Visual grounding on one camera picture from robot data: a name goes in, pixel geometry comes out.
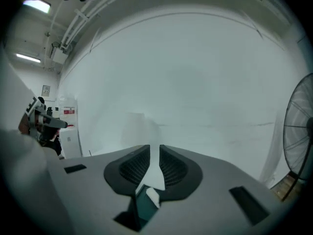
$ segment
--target red label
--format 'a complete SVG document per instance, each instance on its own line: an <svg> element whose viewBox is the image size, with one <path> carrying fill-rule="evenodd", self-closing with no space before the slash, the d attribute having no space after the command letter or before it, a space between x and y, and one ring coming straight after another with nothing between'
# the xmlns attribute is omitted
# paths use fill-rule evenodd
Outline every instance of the red label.
<svg viewBox="0 0 313 235"><path fill-rule="evenodd" d="M64 110L64 114L74 114L75 110Z"/></svg>

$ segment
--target framed picture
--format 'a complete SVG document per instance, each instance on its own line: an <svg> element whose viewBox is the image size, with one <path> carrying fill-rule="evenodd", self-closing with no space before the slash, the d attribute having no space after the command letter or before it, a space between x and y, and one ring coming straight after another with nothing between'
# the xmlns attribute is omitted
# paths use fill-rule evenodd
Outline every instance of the framed picture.
<svg viewBox="0 0 313 235"><path fill-rule="evenodd" d="M41 92L41 96L49 96L50 94L50 86L43 85L43 90Z"/></svg>

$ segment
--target air conditioning unit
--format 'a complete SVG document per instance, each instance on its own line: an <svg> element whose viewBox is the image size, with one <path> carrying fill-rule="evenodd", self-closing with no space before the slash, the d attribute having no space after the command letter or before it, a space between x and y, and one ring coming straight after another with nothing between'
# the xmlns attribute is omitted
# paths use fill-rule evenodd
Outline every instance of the air conditioning unit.
<svg viewBox="0 0 313 235"><path fill-rule="evenodd" d="M50 59L59 64L64 64L68 55L64 54L63 51L58 47L53 47L50 55Z"/></svg>

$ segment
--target fan stand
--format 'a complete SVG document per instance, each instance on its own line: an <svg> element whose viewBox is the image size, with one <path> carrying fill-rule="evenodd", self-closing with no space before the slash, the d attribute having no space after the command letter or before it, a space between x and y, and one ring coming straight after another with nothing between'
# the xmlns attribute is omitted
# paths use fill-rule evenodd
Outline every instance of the fan stand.
<svg viewBox="0 0 313 235"><path fill-rule="evenodd" d="M294 186L297 184L300 176L301 176L301 173L304 169L304 166L305 166L305 163L307 162L307 159L308 159L308 156L309 156L309 152L310 152L310 149L311 149L311 146L313 144L313 117L311 117L308 122L307 122L307 131L308 131L308 135L310 137L309 139L309 144L308 144L308 148L307 148L307 152L305 154L305 157L304 157L304 160L303 160L303 163L300 167L300 170L299 172L297 173L297 176L296 178L294 179L294 182L293 184L290 186L289 190L287 191L287 193L285 194L285 196L283 197L282 201L285 201L285 199L289 196L289 194L291 193L292 189L294 188Z"/></svg>

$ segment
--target white object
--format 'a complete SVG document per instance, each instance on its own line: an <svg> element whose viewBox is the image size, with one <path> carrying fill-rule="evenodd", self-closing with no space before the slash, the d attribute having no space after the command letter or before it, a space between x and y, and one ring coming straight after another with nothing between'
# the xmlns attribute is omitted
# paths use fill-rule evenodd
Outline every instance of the white object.
<svg viewBox="0 0 313 235"><path fill-rule="evenodd" d="M146 194L154 203L154 205L159 209L160 208L160 196L158 195L156 190L154 190L153 188L149 188L147 189Z"/></svg>
<svg viewBox="0 0 313 235"><path fill-rule="evenodd" d="M16 54L16 56L20 57L20 58L24 58L24 59L30 60L30 61L34 61L36 63L40 63L41 62L40 59L29 57L29 56L25 56L25 55L21 55L21 54Z"/></svg>
<svg viewBox="0 0 313 235"><path fill-rule="evenodd" d="M77 128L68 127L61 129L59 133L64 157L67 159L82 157Z"/></svg>
<svg viewBox="0 0 313 235"><path fill-rule="evenodd" d="M50 4L41 0L27 0L23 4L38 9L45 13L48 13L50 9Z"/></svg>
<svg viewBox="0 0 313 235"><path fill-rule="evenodd" d="M65 60L67 59L68 55L64 54L63 51L57 47L52 49L52 53L50 58L59 64L64 64Z"/></svg>

